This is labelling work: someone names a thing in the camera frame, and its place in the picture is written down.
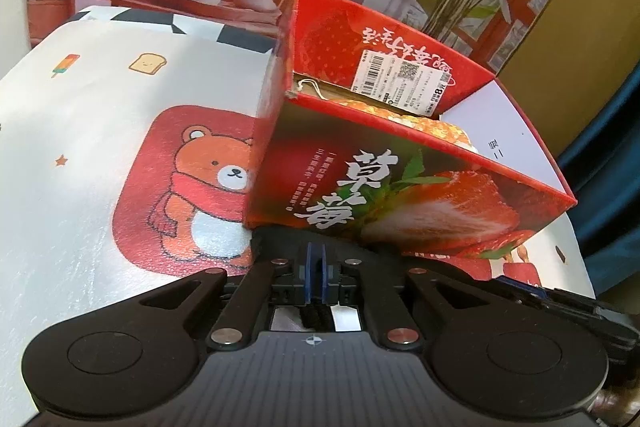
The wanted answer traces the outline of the red strawberry cardboard box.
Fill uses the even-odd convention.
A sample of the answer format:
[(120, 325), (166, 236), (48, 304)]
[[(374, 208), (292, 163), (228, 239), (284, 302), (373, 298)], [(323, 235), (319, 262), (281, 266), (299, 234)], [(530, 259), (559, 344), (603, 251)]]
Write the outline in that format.
[[(477, 153), (333, 103), (455, 124)], [(349, 0), (293, 0), (256, 121), (244, 221), (454, 254), (516, 246), (576, 199), (499, 79)]]

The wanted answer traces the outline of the orange floral soft pouch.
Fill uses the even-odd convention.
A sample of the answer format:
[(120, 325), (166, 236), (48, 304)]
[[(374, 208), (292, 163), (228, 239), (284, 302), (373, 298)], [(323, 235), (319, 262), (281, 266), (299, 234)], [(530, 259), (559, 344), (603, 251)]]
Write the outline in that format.
[(405, 127), (429, 134), (434, 138), (477, 153), (477, 148), (472, 144), (469, 135), (455, 124), (448, 124), (446, 121), (434, 120), (428, 117), (402, 115), (387, 108), (376, 107), (356, 100), (333, 100), (333, 103), (393, 121), (395, 124), (402, 124)]

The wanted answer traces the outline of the white cartoon bear table mat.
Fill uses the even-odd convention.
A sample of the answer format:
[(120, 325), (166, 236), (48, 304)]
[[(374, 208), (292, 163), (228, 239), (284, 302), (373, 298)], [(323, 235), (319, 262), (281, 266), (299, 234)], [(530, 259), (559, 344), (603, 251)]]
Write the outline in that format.
[(181, 133), (202, 124), (253, 131), (270, 52), (257, 53), (140, 25), (62, 25), (1, 83), (1, 421), (35, 414), (20, 363), (56, 321), (109, 305), (196, 270), (155, 246), (123, 251), (117, 199), (139, 148), (151, 153), (125, 223), (168, 187)]

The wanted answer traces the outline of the geometric patterned cloth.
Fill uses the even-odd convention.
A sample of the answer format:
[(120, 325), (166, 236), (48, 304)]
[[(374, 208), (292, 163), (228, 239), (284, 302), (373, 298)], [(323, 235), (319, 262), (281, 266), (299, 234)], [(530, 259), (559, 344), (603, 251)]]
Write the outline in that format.
[(273, 37), (212, 20), (175, 13), (118, 8), (117, 6), (88, 6), (88, 8), (71, 16), (65, 23), (80, 22), (81, 20), (83, 22), (110, 20), (127, 25), (140, 25), (146, 29), (203, 38), (257, 53), (270, 52), (277, 42)]

